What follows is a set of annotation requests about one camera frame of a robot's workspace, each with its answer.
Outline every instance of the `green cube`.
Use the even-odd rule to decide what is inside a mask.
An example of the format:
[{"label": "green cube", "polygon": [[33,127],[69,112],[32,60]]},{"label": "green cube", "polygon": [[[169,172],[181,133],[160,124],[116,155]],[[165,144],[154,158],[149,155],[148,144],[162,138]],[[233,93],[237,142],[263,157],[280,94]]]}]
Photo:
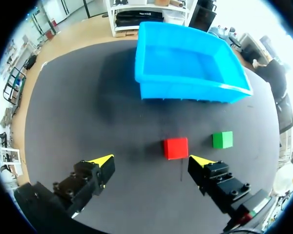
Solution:
[{"label": "green cube", "polygon": [[213,134],[213,147],[216,149],[225,149],[233,146],[233,133],[220,132]]}]

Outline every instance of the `black table surface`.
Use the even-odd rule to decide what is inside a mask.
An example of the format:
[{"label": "black table surface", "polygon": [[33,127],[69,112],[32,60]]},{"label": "black table surface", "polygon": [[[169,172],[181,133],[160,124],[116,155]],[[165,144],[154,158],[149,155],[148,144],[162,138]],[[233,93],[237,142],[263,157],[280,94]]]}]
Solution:
[{"label": "black table surface", "polygon": [[[235,104],[140,99],[136,41],[82,48],[42,69],[30,100],[25,153],[32,183],[52,189],[79,160],[115,155],[116,172],[75,219],[114,234],[220,233],[229,221],[187,173],[167,161],[162,140],[187,137],[189,153],[222,160],[252,193],[269,192],[279,130],[269,86],[245,72],[252,97]],[[211,134],[233,131],[233,147],[212,148]]]}]

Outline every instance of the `red block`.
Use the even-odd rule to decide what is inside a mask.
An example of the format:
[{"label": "red block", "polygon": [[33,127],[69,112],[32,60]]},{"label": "red block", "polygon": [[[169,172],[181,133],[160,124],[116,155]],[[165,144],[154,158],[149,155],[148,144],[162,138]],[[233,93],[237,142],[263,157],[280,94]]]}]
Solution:
[{"label": "red block", "polygon": [[188,139],[185,137],[164,140],[164,153],[168,160],[188,158]]}]

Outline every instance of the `bolt head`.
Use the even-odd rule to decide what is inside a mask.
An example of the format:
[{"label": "bolt head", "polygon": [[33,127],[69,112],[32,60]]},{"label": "bolt head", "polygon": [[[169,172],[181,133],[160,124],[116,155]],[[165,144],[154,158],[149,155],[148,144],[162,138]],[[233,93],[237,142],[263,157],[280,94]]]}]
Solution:
[{"label": "bolt head", "polygon": [[239,192],[236,191],[236,190],[232,190],[232,191],[230,192],[230,194],[233,195],[233,196],[237,196],[237,195],[239,194]]}]

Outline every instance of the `blue container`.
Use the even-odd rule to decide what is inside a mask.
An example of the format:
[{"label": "blue container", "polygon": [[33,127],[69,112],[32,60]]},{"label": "blue container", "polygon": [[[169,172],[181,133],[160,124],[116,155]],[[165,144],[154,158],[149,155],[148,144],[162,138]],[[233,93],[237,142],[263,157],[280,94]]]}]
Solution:
[{"label": "blue container", "polygon": [[252,95],[238,58],[224,40],[169,23],[140,24],[135,79],[141,99],[234,103]]}]

